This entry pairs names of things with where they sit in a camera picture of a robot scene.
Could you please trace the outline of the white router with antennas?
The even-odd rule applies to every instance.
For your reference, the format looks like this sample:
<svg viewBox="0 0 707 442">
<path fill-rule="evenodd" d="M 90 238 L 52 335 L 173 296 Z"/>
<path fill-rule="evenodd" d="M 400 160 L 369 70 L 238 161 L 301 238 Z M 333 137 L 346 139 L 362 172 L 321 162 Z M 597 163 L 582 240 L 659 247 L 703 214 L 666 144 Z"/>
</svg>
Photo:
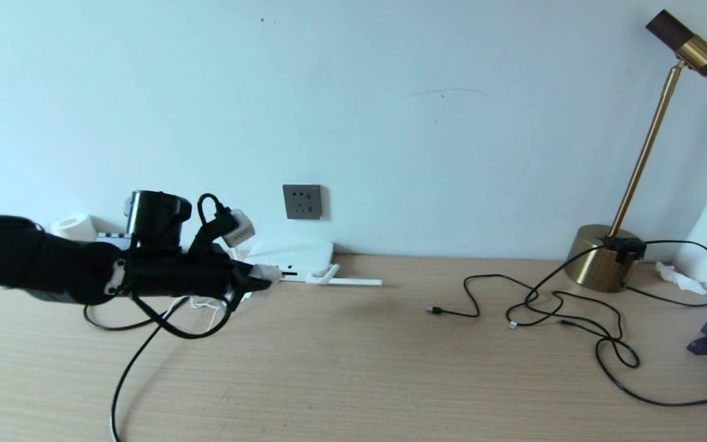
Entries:
<svg viewBox="0 0 707 442">
<path fill-rule="evenodd" d="M 248 252 L 245 262 L 278 266 L 284 282 L 311 285 L 382 286 L 380 279 L 338 277 L 341 266 L 332 262 L 334 244 L 328 241 L 291 243 L 259 243 Z"/>
</svg>

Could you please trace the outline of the white toilet paper roll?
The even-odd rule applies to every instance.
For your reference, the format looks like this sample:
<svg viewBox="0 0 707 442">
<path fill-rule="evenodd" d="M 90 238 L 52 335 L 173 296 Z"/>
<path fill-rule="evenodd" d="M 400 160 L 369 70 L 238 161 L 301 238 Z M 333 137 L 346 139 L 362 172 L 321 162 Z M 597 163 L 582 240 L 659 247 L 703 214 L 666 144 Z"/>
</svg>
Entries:
<svg viewBox="0 0 707 442">
<path fill-rule="evenodd" d="M 71 241 L 95 242 L 98 237 L 98 230 L 88 214 L 75 214 L 58 219 L 50 225 L 48 231 L 56 237 Z"/>
</svg>

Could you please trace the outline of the brass desk lamp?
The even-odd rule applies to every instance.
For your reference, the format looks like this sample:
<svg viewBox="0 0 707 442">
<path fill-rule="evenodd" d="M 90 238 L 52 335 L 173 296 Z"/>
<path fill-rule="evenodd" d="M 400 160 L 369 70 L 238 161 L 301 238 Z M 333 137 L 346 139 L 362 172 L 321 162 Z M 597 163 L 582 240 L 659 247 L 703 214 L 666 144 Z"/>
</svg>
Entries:
<svg viewBox="0 0 707 442">
<path fill-rule="evenodd" d="M 626 289 L 632 270 L 644 257 L 640 261 L 635 260 L 625 265 L 618 264 L 614 261 L 614 253 L 604 249 L 598 238 L 637 238 L 636 235 L 623 230 L 622 225 L 659 137 L 660 128 L 670 108 L 679 79 L 685 70 L 691 70 L 707 78 L 707 41 L 704 37 L 692 31 L 668 9 L 662 9 L 652 18 L 646 25 L 646 30 L 673 51 L 676 62 L 668 71 L 660 90 L 657 107 L 614 219 L 608 225 L 581 226 L 573 239 L 566 264 L 562 268 L 573 282 L 602 293 L 617 293 L 621 289 Z"/>
</svg>

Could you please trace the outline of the crumpled white tissue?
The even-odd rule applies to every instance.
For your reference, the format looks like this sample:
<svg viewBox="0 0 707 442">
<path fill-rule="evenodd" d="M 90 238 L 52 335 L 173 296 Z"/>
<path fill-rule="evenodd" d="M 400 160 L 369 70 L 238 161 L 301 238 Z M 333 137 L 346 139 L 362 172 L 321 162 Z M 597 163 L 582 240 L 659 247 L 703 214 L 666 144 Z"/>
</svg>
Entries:
<svg viewBox="0 0 707 442">
<path fill-rule="evenodd" d="M 656 262 L 654 264 L 657 274 L 666 282 L 677 285 L 680 289 L 700 295 L 707 295 L 707 289 L 695 279 L 676 271 L 675 266 Z"/>
</svg>

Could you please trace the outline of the grey wall socket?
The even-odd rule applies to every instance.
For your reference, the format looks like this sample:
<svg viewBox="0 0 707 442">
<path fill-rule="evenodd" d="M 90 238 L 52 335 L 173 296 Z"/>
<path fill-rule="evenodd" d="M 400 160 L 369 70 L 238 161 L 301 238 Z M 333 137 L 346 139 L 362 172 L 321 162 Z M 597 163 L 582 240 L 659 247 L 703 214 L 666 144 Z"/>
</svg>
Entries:
<svg viewBox="0 0 707 442">
<path fill-rule="evenodd" d="M 321 219 L 323 216 L 322 187 L 315 184 L 285 184 L 282 186 L 284 207 L 288 219 Z"/>
</svg>

